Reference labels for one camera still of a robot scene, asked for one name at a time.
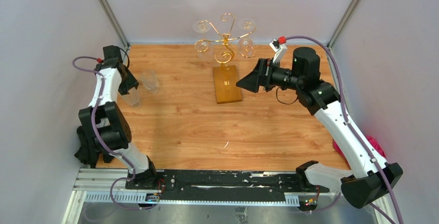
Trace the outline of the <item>ribbed glass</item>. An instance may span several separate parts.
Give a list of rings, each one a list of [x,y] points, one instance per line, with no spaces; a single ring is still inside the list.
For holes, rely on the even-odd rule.
[[[141,99],[138,90],[133,87],[127,94],[121,95],[122,100],[133,108],[138,108],[141,106]]]
[[[143,86],[150,93],[157,93],[159,91],[159,81],[156,73],[153,70],[144,70],[141,73],[141,81]]]

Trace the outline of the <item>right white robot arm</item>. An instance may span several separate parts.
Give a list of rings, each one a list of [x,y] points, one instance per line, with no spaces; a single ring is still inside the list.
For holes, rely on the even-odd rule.
[[[296,168],[296,186],[310,191],[315,186],[341,192],[355,208],[363,208],[389,193],[403,174],[398,163],[388,163],[371,146],[346,109],[340,95],[320,79],[320,57],[309,47],[294,49],[292,68],[282,68],[275,59],[260,58],[255,68],[236,83],[237,87],[256,93],[260,87],[274,87],[296,92],[307,108],[331,134],[349,164],[349,170],[324,166],[311,160]]]

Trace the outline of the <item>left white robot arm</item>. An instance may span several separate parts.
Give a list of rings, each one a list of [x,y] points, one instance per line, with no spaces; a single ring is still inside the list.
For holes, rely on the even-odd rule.
[[[116,102],[118,95],[127,96],[139,86],[123,63],[123,53],[110,45],[103,48],[103,58],[95,59],[91,73],[96,87],[89,105],[78,113],[80,148],[75,157],[91,168],[100,158],[105,163],[117,158],[128,168],[128,186],[153,189],[159,182],[154,163],[133,144],[130,126]]]

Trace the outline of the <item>wooden rack base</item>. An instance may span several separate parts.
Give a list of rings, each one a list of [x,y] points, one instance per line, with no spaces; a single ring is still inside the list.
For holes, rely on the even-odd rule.
[[[241,102],[242,93],[236,86],[238,70],[235,65],[213,68],[215,98],[217,104]]]

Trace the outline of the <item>back right wine glass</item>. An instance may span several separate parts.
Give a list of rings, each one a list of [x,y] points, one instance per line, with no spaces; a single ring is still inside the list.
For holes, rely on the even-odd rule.
[[[256,23],[252,19],[242,19],[238,27],[243,30],[243,36],[238,41],[238,51],[244,57],[253,57],[255,56],[255,48],[253,44],[253,40],[251,39],[251,34],[256,30]]]

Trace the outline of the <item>wine glass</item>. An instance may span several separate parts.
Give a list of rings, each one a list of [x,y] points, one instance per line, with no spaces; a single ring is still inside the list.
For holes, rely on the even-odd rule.
[[[238,41],[238,51],[244,57],[253,57],[255,56],[255,48],[253,44],[253,40],[251,39],[251,34],[256,30],[256,23],[252,19],[242,19],[238,27],[243,30],[243,36]]]
[[[206,33],[211,29],[211,25],[205,20],[197,20],[193,24],[193,29],[199,34],[194,48],[197,51],[198,57],[203,61],[207,61],[211,58],[213,52],[212,42],[207,41],[206,37]]]

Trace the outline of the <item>black cloth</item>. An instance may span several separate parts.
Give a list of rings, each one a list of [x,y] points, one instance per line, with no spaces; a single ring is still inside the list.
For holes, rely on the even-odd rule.
[[[82,126],[79,126],[76,132],[80,140],[80,147],[75,153],[75,157],[78,158],[82,164],[89,165],[90,168],[96,168],[100,154],[103,154],[104,163],[110,163],[114,159],[113,156],[107,152],[101,152],[94,143],[87,140]]]

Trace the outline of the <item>back left wine glass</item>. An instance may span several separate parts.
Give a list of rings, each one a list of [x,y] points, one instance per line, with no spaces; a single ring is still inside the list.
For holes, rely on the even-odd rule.
[[[203,61],[207,61],[211,58],[213,52],[212,42],[207,41],[206,37],[206,33],[211,29],[211,25],[205,20],[197,20],[193,24],[193,29],[199,34],[194,48],[197,51],[198,57]]]

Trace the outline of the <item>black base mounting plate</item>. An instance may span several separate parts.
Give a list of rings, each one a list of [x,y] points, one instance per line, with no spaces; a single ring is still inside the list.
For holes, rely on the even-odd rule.
[[[322,186],[301,188],[294,172],[219,170],[158,171],[151,190],[161,187],[161,199],[183,202],[285,202],[286,195],[329,193]]]

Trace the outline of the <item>pink cloth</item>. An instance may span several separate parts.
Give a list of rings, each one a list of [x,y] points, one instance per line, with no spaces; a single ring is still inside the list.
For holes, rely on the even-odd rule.
[[[382,157],[387,158],[386,153],[375,138],[373,138],[372,136],[366,136],[366,139],[376,152],[378,152]],[[343,157],[346,164],[349,165],[350,163],[348,162],[347,157],[345,156],[343,150],[339,147],[335,139],[332,140],[332,147],[341,157]]]

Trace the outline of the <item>aluminium frame rail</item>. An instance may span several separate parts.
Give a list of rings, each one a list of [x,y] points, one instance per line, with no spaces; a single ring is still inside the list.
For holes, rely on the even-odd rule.
[[[294,172],[159,170],[146,188],[125,169],[80,169],[63,223],[389,223],[386,201],[352,207],[301,189]]]

